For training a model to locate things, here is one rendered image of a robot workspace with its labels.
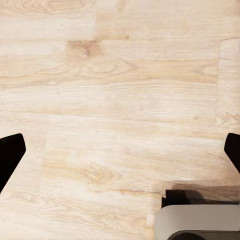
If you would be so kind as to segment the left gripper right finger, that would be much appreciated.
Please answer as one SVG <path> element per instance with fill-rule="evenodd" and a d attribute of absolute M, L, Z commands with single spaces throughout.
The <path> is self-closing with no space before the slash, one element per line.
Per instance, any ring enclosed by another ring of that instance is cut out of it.
<path fill-rule="evenodd" d="M 227 135 L 224 151 L 240 173 L 240 135 L 229 133 Z"/>

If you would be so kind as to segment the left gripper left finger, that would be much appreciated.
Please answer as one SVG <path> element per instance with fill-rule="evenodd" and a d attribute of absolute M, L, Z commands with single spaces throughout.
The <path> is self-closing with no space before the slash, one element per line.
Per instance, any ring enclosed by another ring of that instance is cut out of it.
<path fill-rule="evenodd" d="M 0 138 L 0 193 L 26 152 L 21 133 Z"/>

